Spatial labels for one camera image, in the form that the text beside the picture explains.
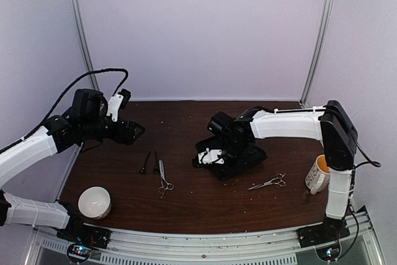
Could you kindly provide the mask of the left circuit board with leds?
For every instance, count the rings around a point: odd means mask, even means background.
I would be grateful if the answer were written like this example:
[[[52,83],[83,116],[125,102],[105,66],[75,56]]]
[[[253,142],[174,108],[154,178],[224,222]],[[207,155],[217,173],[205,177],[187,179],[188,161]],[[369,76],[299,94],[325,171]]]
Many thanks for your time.
[[[75,263],[82,263],[87,261],[92,254],[92,249],[85,247],[78,243],[72,243],[66,250],[68,259]]]

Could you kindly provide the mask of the aluminium front rail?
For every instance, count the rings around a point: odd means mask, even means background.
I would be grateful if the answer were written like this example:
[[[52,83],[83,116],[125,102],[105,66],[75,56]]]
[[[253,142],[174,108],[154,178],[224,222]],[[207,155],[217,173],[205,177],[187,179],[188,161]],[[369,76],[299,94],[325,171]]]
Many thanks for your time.
[[[147,233],[113,229],[106,248],[85,264],[328,264],[325,252],[338,248],[335,264],[384,264],[367,212],[348,216],[349,236],[302,247],[296,228],[214,235]]]

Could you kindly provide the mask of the black hair clip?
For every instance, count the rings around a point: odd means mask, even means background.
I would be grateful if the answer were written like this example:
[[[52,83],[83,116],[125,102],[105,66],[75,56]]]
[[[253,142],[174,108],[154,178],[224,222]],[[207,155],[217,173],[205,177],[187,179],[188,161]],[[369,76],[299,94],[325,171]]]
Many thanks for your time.
[[[159,168],[159,157],[157,151],[154,151],[154,168],[153,168],[153,173],[160,173],[160,168]]]
[[[146,174],[146,167],[147,167],[147,164],[148,164],[148,160],[149,160],[149,158],[150,158],[150,155],[151,155],[151,152],[149,151],[148,154],[147,154],[146,157],[145,157],[145,162],[143,163],[143,166],[142,166],[141,169],[139,170],[139,174],[143,174],[143,175]]]

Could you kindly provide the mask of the silver thinning shears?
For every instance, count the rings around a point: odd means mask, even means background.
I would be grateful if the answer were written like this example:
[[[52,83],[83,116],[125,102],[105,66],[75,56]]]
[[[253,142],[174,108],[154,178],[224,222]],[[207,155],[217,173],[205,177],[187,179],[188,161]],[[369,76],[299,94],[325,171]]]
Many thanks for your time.
[[[161,176],[161,186],[158,191],[161,194],[160,198],[162,199],[165,196],[166,191],[172,191],[174,189],[174,185],[166,180],[163,160],[159,160],[159,171]]]

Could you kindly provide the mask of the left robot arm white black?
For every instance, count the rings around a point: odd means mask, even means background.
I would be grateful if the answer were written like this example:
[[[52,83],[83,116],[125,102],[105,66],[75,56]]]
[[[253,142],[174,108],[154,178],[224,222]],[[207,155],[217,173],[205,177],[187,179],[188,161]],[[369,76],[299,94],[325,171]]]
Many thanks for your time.
[[[1,153],[1,184],[35,163],[85,141],[109,139],[131,145],[145,132],[140,124],[119,116],[130,100],[126,89],[106,99],[102,92],[77,89],[71,107],[46,119],[29,137]],[[89,237],[89,229],[63,204],[45,203],[1,192],[1,225],[23,224],[65,229],[75,242]]]

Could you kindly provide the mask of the black zip tool case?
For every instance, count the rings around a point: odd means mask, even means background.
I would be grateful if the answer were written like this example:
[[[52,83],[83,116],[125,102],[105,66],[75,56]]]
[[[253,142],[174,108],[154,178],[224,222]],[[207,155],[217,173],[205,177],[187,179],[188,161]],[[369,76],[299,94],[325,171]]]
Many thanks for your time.
[[[216,178],[224,181],[240,175],[267,159],[264,150],[250,143],[239,155],[231,156],[226,150],[226,144],[226,141],[217,137],[210,137],[196,143],[195,148],[198,153],[192,160],[193,167],[207,169]]]

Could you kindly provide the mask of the white mug yellow inside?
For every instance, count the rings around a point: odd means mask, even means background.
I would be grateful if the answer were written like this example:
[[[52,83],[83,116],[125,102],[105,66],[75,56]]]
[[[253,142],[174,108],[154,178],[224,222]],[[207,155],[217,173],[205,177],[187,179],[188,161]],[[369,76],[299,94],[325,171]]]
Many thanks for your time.
[[[316,195],[328,186],[330,170],[325,155],[319,155],[305,177],[306,187],[311,195]]]

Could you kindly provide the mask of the aluminium frame post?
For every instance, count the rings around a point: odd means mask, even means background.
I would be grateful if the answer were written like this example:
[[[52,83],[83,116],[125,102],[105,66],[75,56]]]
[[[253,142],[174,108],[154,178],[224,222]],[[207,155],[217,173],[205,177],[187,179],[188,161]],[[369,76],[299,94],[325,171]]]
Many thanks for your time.
[[[308,98],[321,59],[321,54],[325,44],[326,33],[331,19],[333,6],[334,6],[334,0],[323,0],[323,8],[318,27],[317,38],[314,44],[314,50],[311,57],[310,68],[300,98],[300,105],[302,107],[308,107]]]
[[[87,43],[86,33],[84,30],[83,18],[81,15],[81,9],[79,5],[79,0],[70,0],[74,15],[74,21],[76,25],[76,30],[78,34],[78,42],[83,56],[84,66],[86,71],[94,71],[92,65],[91,54],[89,53],[89,47]]]

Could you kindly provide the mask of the right circuit board with leds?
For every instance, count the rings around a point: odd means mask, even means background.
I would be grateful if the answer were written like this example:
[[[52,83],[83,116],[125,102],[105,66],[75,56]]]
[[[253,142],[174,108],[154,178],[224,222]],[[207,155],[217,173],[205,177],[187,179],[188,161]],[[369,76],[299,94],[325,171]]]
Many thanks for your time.
[[[324,262],[333,262],[341,255],[341,245],[335,243],[316,249],[317,257]]]

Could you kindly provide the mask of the white ceramic bowl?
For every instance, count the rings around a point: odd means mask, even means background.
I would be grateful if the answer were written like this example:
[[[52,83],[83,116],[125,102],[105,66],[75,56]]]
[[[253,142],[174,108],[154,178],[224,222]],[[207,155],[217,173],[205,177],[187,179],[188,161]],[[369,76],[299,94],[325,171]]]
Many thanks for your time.
[[[99,186],[86,189],[79,197],[78,209],[85,217],[100,220],[108,216],[112,208],[109,192]]]

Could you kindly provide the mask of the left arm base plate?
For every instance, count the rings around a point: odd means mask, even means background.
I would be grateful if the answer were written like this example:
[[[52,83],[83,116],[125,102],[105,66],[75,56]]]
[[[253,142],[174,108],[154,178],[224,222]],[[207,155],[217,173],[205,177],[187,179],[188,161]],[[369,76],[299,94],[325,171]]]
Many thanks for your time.
[[[86,225],[79,215],[72,216],[64,229],[55,230],[58,238],[95,249],[107,249],[111,234],[109,229]]]

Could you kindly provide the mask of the circuit board with leds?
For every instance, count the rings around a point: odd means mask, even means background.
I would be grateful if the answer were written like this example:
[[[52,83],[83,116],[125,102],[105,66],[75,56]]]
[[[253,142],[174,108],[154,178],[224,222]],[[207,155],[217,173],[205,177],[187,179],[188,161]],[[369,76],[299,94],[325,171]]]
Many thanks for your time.
[[[341,255],[341,245],[335,243],[316,249],[317,257],[324,262],[333,262]]]
[[[72,243],[66,250],[68,259],[75,263],[82,263],[87,261],[92,254],[92,249],[85,247],[78,243]]]

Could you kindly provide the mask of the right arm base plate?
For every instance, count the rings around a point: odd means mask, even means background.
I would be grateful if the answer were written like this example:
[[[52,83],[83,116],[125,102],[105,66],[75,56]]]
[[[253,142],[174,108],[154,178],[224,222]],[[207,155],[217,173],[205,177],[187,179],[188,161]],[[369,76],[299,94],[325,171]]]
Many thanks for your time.
[[[297,230],[301,248],[318,246],[340,240],[350,235],[346,218],[340,220],[325,216],[320,224],[306,226]]]

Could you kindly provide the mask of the black hair clip left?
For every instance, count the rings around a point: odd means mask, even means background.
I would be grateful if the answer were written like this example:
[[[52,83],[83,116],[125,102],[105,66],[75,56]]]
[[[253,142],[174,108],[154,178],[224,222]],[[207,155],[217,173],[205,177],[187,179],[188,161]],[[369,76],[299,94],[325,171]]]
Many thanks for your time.
[[[149,151],[148,154],[147,154],[146,157],[145,157],[145,162],[143,163],[143,166],[142,166],[141,169],[139,170],[139,174],[143,174],[143,175],[146,174],[146,167],[147,167],[147,164],[148,164],[148,160],[149,160],[149,158],[150,158],[150,155],[151,155],[151,152]]]

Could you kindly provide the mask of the black hair clip right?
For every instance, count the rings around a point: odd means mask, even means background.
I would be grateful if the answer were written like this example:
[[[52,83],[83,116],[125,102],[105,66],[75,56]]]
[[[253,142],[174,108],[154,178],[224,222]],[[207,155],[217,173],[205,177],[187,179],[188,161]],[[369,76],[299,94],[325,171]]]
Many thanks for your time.
[[[160,173],[160,168],[159,168],[159,157],[157,151],[154,151],[154,168],[153,168],[153,173]]]

